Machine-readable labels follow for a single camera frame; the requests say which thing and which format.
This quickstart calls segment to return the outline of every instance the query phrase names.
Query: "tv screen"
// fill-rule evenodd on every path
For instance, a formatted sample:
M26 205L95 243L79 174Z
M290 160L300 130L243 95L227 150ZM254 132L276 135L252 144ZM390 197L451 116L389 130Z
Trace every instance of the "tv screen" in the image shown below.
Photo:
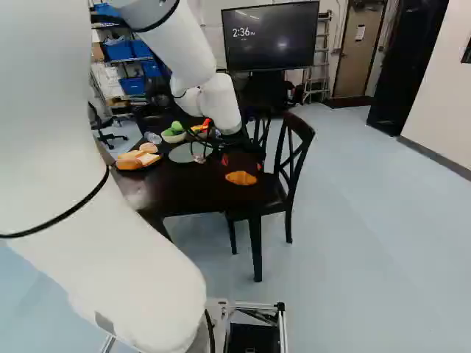
M229 71L313 65L318 1L222 10Z

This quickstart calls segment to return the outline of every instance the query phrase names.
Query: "doorframe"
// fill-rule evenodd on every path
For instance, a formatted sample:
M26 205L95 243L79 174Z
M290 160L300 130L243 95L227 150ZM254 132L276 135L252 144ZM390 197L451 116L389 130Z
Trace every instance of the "doorframe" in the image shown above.
M375 63L376 54L378 53L378 44L380 42L381 32L383 31L384 17L385 17L385 14L386 14L386 8L388 7L388 2L389 2L389 0L384 0L383 11L381 13L381 19L380 19L380 26L378 28L378 35L376 36L375 47L373 49L373 55L371 56L371 60L369 61L368 74L366 76L365 85L363 87L363 96L366 93L366 89L368 88L369 77L371 76L371 71L373 69L373 64ZM340 52L339 52L339 63L337 64L336 80L333 83L332 98L331 99L349 98L349 97L338 97L338 98L336 98L336 88L337 88L337 79L339 77L339 71L340 71L340 65L341 65L341 59L342 59L341 53L344 51L345 33L347 33L347 24L348 24L348 19L350 17L350 9L351 8L352 8L352 2L350 0L348 0L347 13L345 14L344 33L342 35Z

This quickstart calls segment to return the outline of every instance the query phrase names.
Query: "blue bin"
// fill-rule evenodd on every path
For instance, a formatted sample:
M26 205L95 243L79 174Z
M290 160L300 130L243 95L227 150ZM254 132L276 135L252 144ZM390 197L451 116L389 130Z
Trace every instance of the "blue bin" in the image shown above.
M144 94L144 78L133 77L130 79L120 79L119 84L123 87L123 91L128 95L132 96L135 94Z
M157 63L154 60L141 61L144 76L146 77L159 77L162 76Z
M149 47L142 40L132 40L131 41L132 51L134 52L135 57L151 57L152 52Z
M116 10L113 6L110 6L109 4L96 4L95 11L97 11L99 15L108 15L119 18L121 17L121 15L119 15L118 10Z
M123 60L132 58L131 45L128 40L122 41L112 46L107 46L105 44L105 50L110 60Z

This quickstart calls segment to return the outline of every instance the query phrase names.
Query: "bread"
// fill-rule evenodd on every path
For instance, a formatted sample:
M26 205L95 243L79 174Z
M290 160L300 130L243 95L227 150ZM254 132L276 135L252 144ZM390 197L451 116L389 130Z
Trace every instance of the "bread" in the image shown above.
M134 171L142 168L143 163L138 158L119 158L116 160L116 167L120 171Z
M139 150L146 153L157 153L158 148L152 142L146 142L139 146Z
M226 174L226 180L236 185L254 185L257 183L257 178L250 175L246 171L233 171L232 173Z
M128 159L128 158L137 158L137 157L142 156L144 153L146 153L146 152L138 151L137 149L135 149L134 151L130 151L130 152L127 152L127 153L120 154L118 156L118 159L121 160L121 159Z
M146 153L138 157L138 160L142 163L143 167L147 167L148 165L153 164L154 162L157 162L160 158L162 158L162 155L160 154L150 154Z

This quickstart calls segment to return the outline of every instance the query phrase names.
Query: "wooden door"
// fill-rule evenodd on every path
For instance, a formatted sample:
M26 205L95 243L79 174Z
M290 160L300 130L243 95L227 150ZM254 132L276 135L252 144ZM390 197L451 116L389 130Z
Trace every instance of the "wooden door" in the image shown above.
M382 4L350 7L334 86L334 98L363 96L380 35Z

